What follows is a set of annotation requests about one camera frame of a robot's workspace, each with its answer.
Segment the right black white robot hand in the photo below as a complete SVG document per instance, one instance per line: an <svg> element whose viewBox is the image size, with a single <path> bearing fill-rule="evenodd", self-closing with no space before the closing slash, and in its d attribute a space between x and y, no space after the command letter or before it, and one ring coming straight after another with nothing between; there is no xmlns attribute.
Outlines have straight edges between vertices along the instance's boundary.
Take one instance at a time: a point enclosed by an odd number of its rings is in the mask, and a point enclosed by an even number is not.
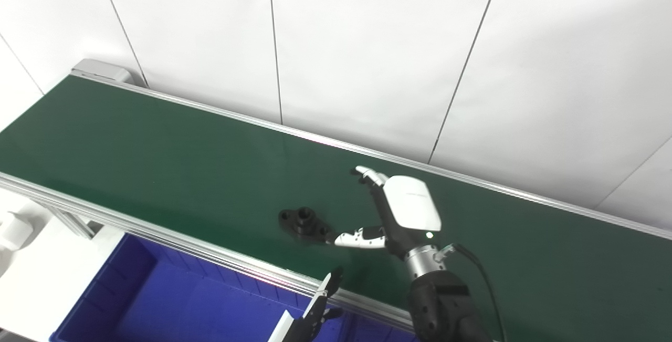
<svg viewBox="0 0 672 342"><path fill-rule="evenodd" d="M358 165L351 170L368 186L379 216L379 225L366 226L329 237L335 246L386 249L401 261L415 248L432 246L442 221L425 182L409 176L387 177Z"/></svg>

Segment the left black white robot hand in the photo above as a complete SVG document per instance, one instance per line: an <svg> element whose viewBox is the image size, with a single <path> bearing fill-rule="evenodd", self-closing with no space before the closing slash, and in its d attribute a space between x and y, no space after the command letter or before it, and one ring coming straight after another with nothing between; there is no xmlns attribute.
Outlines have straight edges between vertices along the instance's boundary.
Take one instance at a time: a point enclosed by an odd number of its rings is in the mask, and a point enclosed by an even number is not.
<svg viewBox="0 0 672 342"><path fill-rule="evenodd" d="M340 307L327 306L328 300L339 290L343 280L343 267L336 267L325 276L299 318L286 310L279 318L269 341L313 341L328 320L344 314Z"/></svg>

